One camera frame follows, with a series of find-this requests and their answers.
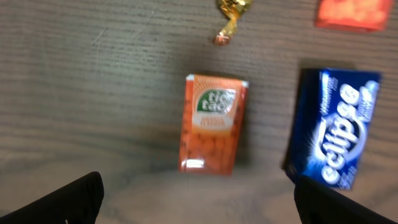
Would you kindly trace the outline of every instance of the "blue eclipse package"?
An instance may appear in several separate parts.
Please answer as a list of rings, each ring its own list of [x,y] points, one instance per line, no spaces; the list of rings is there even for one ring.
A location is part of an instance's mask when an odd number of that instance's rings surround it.
[[[304,70],[285,172],[350,189],[368,138],[381,74]]]

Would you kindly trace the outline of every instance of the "wooden table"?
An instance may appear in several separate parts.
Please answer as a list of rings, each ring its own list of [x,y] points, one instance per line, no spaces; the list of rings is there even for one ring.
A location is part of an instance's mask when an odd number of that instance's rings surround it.
[[[0,215],[97,170],[97,223],[300,223],[280,169],[299,68],[384,74],[344,192],[398,222],[398,10],[388,29],[316,29],[316,0],[254,0],[227,47],[215,2],[0,0]],[[177,172],[185,76],[251,82],[232,177]]]

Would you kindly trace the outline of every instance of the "red box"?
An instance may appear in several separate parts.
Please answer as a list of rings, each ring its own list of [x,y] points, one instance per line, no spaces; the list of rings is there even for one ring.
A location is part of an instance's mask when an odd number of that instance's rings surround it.
[[[321,0],[316,26],[356,32],[383,30],[393,0]]]

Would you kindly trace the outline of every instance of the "wood grain surface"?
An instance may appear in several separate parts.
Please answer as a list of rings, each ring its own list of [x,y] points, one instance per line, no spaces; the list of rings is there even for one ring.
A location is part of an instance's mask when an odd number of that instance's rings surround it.
[[[398,222],[398,10],[316,29],[316,0],[254,0],[226,47],[213,0],[0,0],[0,215],[100,171],[97,223],[300,223],[280,169],[302,66],[384,74],[353,200]],[[232,177],[179,174],[185,76],[248,80]]]

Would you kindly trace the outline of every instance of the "black object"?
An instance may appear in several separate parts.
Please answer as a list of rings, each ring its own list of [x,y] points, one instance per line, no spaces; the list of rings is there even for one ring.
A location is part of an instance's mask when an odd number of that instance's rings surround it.
[[[0,224],[94,224],[104,186],[99,172],[84,177],[0,218]]]
[[[397,224],[304,175],[294,200],[303,224]]]

